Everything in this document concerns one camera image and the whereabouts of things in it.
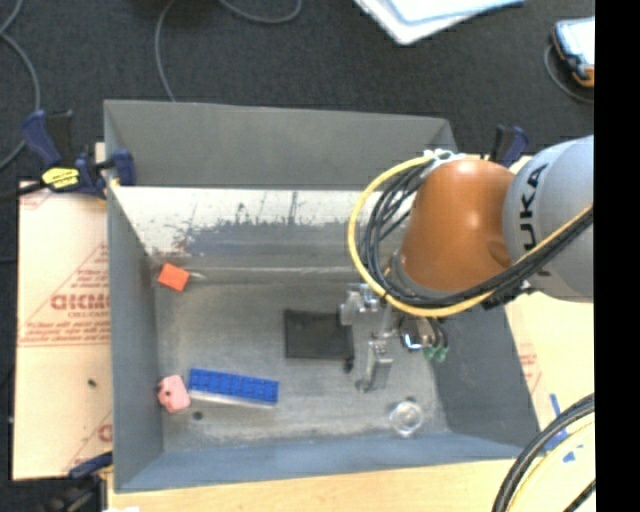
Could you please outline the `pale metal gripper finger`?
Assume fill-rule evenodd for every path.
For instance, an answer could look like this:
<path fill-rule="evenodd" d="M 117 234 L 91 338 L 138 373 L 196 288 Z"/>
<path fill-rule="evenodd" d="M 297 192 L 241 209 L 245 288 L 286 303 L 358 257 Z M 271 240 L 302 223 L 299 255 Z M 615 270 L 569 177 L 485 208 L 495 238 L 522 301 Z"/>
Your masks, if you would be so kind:
<path fill-rule="evenodd" d="M 356 388 L 361 393 L 385 389 L 393 365 L 386 341 L 370 339 L 356 350 Z"/>
<path fill-rule="evenodd" d="M 346 329 L 353 348 L 354 370 L 356 350 L 363 342 L 373 339 L 379 313 L 378 299 L 365 285 L 349 288 L 343 303 L 339 306 L 339 323 Z"/>

